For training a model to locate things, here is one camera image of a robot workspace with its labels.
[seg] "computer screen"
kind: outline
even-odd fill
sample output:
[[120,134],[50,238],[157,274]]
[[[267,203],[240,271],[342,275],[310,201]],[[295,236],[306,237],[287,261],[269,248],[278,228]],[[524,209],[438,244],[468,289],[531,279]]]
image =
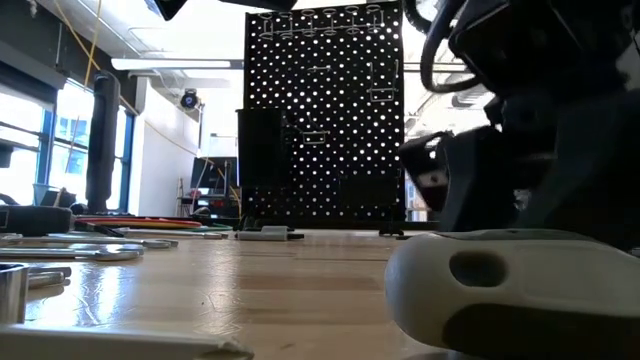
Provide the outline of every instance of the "computer screen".
[[193,172],[191,173],[192,189],[224,190],[225,162],[230,164],[229,186],[238,187],[238,158],[237,157],[208,157],[195,158],[193,160]]

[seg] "wooden workbench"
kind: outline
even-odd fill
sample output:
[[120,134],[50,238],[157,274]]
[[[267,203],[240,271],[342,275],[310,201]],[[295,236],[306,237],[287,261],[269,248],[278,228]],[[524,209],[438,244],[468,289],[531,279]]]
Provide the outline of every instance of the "wooden workbench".
[[224,334],[256,359],[443,359],[389,318],[384,269],[402,242],[305,232],[296,242],[182,240],[124,263],[69,262],[30,293],[27,323]]

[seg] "black pegboard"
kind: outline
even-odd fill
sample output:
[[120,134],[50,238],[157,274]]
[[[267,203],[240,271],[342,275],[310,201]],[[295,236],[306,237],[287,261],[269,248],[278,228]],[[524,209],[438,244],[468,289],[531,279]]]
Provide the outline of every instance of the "black pegboard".
[[[247,14],[244,108],[287,109],[298,131],[316,134],[293,136],[290,187],[243,189],[245,213],[404,220],[401,29],[398,2]],[[389,174],[395,205],[344,203],[345,177]]]

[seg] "ceiling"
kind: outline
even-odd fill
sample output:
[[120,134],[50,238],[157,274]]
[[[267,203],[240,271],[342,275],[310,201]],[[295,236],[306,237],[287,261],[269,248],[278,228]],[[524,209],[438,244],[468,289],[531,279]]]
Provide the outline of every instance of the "ceiling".
[[[57,0],[73,27],[85,38],[93,38],[99,0]],[[47,10],[61,17],[54,0],[38,0]],[[298,0],[297,9],[365,3],[365,0]],[[437,12],[438,0],[423,0],[420,11],[426,18]],[[189,0],[171,20],[164,21],[147,6],[145,0],[103,0],[98,47],[114,58],[195,58],[242,59],[244,53],[244,17],[246,12],[263,11],[216,0]],[[405,62],[419,62],[425,35],[405,21],[402,31]],[[437,58],[454,61],[443,43]],[[242,71],[188,70],[152,73],[152,85],[174,103],[185,88],[197,87],[206,102],[207,94],[228,88],[242,89]],[[440,74],[440,81],[449,76]],[[450,107],[451,98],[427,92],[418,74],[405,74],[405,107],[408,113],[427,108]]]

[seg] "desk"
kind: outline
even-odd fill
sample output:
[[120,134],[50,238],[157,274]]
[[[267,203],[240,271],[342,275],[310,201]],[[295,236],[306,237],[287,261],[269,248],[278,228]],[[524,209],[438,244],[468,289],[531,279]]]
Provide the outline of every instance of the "desk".
[[388,317],[383,273],[402,242],[304,232],[299,242],[181,240],[121,265],[65,263],[70,285],[30,293],[27,323],[226,334],[256,359],[451,359]]

